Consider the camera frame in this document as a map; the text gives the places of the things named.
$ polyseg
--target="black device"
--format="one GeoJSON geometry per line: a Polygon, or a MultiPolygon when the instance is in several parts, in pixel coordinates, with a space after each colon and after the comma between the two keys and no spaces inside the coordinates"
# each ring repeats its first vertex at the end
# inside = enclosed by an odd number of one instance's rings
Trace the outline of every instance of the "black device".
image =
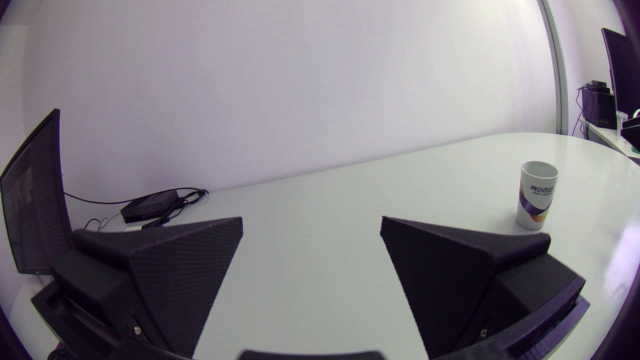
{"type": "Polygon", "coordinates": [[[76,230],[32,303],[78,359],[190,358],[242,235],[239,217],[76,230]]]}
{"type": "Polygon", "coordinates": [[[582,114],[588,122],[595,126],[616,129],[616,100],[609,93],[609,88],[589,85],[584,87],[582,89],[582,114]]]}
{"type": "Polygon", "coordinates": [[[541,359],[589,306],[548,234],[384,217],[380,234],[431,359],[541,359]]]}
{"type": "Polygon", "coordinates": [[[385,358],[377,351],[354,354],[294,355],[245,350],[238,360],[385,360],[385,358]]]}
{"type": "Polygon", "coordinates": [[[623,126],[620,131],[620,135],[622,135],[622,137],[628,141],[631,146],[636,149],[640,149],[640,122],[636,122],[635,119],[630,121],[634,121],[635,124],[623,126]]]}
{"type": "Polygon", "coordinates": [[[120,214],[127,224],[161,217],[175,205],[178,198],[176,190],[139,197],[122,208],[120,214]]]}
{"type": "Polygon", "coordinates": [[[50,274],[71,249],[60,170],[60,110],[31,132],[0,175],[4,223],[19,273],[50,274]]]}
{"type": "Polygon", "coordinates": [[[640,116],[638,117],[634,117],[633,119],[629,119],[625,122],[622,123],[622,128],[626,128],[626,127],[632,127],[632,126],[636,126],[636,125],[640,125],[640,116]]]}
{"type": "Polygon", "coordinates": [[[616,109],[632,117],[640,108],[640,61],[636,50],[625,35],[602,28],[602,36],[609,57],[616,109]]]}

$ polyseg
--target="white wall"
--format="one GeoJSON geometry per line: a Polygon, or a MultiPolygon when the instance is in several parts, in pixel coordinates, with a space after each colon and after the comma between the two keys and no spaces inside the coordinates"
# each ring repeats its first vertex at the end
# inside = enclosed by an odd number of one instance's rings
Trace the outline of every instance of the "white wall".
{"type": "MultiPolygon", "coordinates": [[[[569,132],[578,119],[577,89],[591,80],[611,87],[609,60],[600,30],[624,34],[620,15],[611,0],[548,0],[562,47],[569,93],[569,132]]],[[[582,136],[575,130],[575,136],[582,136]]]]}
{"type": "Polygon", "coordinates": [[[535,0],[47,1],[22,91],[28,129],[61,109],[65,188],[94,199],[556,124],[535,0]]]}

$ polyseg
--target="white table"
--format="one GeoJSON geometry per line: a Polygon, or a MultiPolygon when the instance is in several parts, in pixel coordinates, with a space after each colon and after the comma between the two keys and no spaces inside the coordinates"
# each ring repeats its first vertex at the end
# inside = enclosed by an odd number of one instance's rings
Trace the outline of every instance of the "white table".
{"type": "MultiPolygon", "coordinates": [[[[580,122],[582,124],[586,123],[584,117],[580,117],[580,122]]],[[[591,133],[596,134],[597,137],[602,139],[609,147],[611,147],[615,151],[620,152],[636,163],[640,163],[640,154],[632,150],[633,146],[631,146],[628,141],[626,141],[623,137],[618,136],[617,130],[605,129],[603,127],[595,126],[592,123],[589,123],[589,130],[591,130],[591,133]]]]}
{"type": "Polygon", "coordinates": [[[427,359],[379,235],[381,217],[528,233],[514,220],[527,160],[560,171],[543,231],[552,237],[549,252],[586,279],[582,295],[591,303],[552,358],[590,358],[640,262],[640,167],[596,143],[542,133],[487,136],[212,193],[185,209],[173,224],[236,215],[244,222],[195,358],[235,359],[250,348],[378,349],[388,360],[427,359]]]}

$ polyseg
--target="cable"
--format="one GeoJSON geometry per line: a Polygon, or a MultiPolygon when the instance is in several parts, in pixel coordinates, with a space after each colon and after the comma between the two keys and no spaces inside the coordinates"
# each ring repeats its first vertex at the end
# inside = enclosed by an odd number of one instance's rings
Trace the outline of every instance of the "cable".
{"type": "MultiPolygon", "coordinates": [[[[149,195],[145,195],[145,196],[153,196],[153,195],[157,195],[159,193],[163,193],[163,192],[170,192],[170,191],[174,191],[174,190],[195,190],[195,191],[200,191],[202,189],[198,189],[198,188],[173,188],[173,189],[167,189],[167,190],[163,190],[161,192],[155,192],[155,193],[151,193],[149,195]]],[[[137,200],[140,197],[137,197],[135,199],[129,199],[129,200],[123,200],[123,201],[112,201],[112,202],[105,202],[105,201],[93,201],[93,200],[87,200],[87,199],[83,199],[81,197],[75,196],[75,195],[71,195],[69,193],[65,192],[65,195],[68,197],[72,197],[74,199],[80,200],[80,201],[84,201],[84,202],[89,202],[91,204],[101,204],[101,205],[115,205],[115,204],[124,204],[125,202],[132,202],[133,200],[137,200]]]]}
{"type": "Polygon", "coordinates": [[[107,226],[107,224],[108,224],[112,219],[114,219],[114,218],[118,217],[118,215],[120,215],[120,213],[117,213],[117,214],[113,215],[112,217],[110,217],[110,218],[107,220],[107,222],[105,222],[105,223],[104,223],[104,225],[99,225],[99,226],[98,226],[98,231],[100,231],[100,230],[104,229],[104,228],[107,226]]]}
{"type": "Polygon", "coordinates": [[[102,223],[100,220],[98,220],[98,219],[96,219],[96,218],[91,218],[91,219],[89,219],[89,221],[87,221],[87,222],[86,222],[86,224],[84,225],[84,230],[86,230],[86,227],[87,227],[87,226],[89,226],[89,224],[90,224],[92,221],[97,221],[97,222],[98,222],[98,227],[100,227],[100,224],[102,223]]]}
{"type": "Polygon", "coordinates": [[[154,220],[152,222],[149,222],[145,225],[142,226],[142,229],[150,229],[152,227],[158,227],[166,222],[168,222],[169,220],[175,218],[176,216],[180,215],[180,213],[182,213],[182,209],[184,209],[186,206],[191,205],[191,204],[195,204],[196,202],[200,201],[200,199],[202,199],[202,197],[204,197],[204,195],[208,194],[209,192],[207,190],[204,189],[198,189],[197,191],[194,192],[190,192],[187,195],[178,198],[168,209],[167,211],[164,212],[164,214],[157,220],[154,220]],[[193,199],[193,200],[188,200],[190,197],[192,196],[198,196],[197,198],[193,199]],[[177,214],[172,215],[172,213],[176,210],[176,208],[178,208],[179,206],[181,206],[180,211],[178,211],[177,214]]]}
{"type": "MultiPolygon", "coordinates": [[[[580,117],[582,116],[582,113],[584,113],[584,109],[582,109],[582,106],[580,106],[580,104],[578,103],[578,97],[580,97],[580,90],[586,87],[587,87],[587,84],[580,86],[578,88],[578,94],[575,96],[575,103],[580,108],[580,113],[578,114],[578,118],[575,119],[575,125],[573,125],[573,131],[571,132],[571,136],[573,136],[573,134],[575,133],[575,127],[578,126],[578,122],[580,122],[580,117]]],[[[588,99],[589,99],[589,93],[587,93],[587,98],[585,99],[585,101],[587,101],[588,99]]]]}

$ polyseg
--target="white cup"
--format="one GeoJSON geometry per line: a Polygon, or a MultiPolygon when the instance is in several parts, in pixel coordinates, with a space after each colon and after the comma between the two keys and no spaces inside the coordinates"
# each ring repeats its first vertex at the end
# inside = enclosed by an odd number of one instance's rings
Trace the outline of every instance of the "white cup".
{"type": "Polygon", "coordinates": [[[616,131],[618,132],[618,138],[622,138],[622,134],[620,133],[620,131],[622,130],[622,123],[627,121],[628,116],[626,113],[623,113],[622,111],[616,111],[616,131]]]}
{"type": "Polygon", "coordinates": [[[520,196],[516,221],[529,230],[544,225],[554,196],[558,169],[550,163],[527,161],[520,168],[520,196]]]}

